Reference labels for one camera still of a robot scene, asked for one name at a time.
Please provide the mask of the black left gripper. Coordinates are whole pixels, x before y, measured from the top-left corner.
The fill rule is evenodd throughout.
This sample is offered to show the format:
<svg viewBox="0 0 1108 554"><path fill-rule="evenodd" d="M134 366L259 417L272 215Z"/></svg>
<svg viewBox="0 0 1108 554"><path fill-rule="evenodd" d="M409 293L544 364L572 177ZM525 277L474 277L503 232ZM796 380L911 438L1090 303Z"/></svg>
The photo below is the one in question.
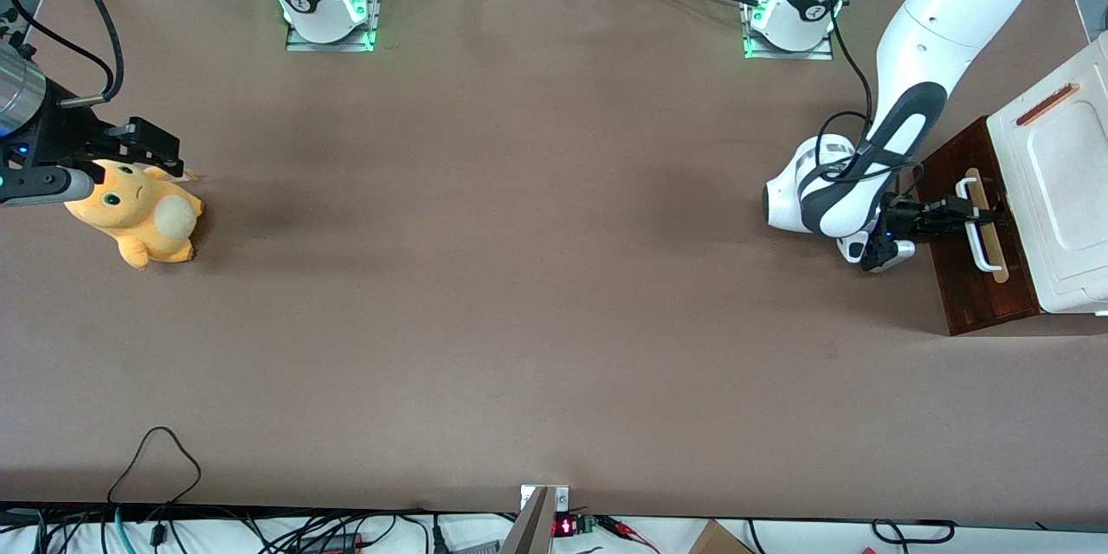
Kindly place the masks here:
<svg viewBox="0 0 1108 554"><path fill-rule="evenodd" d="M936 202L920 203L882 199L879 203L879 242L937 237L937 235L979 235L979 225L1008 222L1001 211L981 208L973 199L943 196Z"/></svg>

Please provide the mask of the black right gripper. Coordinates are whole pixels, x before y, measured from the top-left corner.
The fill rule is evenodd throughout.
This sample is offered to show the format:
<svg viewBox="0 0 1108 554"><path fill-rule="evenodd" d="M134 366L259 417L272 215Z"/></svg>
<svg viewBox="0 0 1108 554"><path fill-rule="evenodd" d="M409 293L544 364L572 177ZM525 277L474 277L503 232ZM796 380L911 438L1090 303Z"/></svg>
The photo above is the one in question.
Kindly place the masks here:
<svg viewBox="0 0 1108 554"><path fill-rule="evenodd" d="M100 120L90 107L60 107L72 93L45 81L38 111L25 123L3 131L3 167L72 166L76 161L115 160L184 175L181 141L147 119L129 117L121 126Z"/></svg>

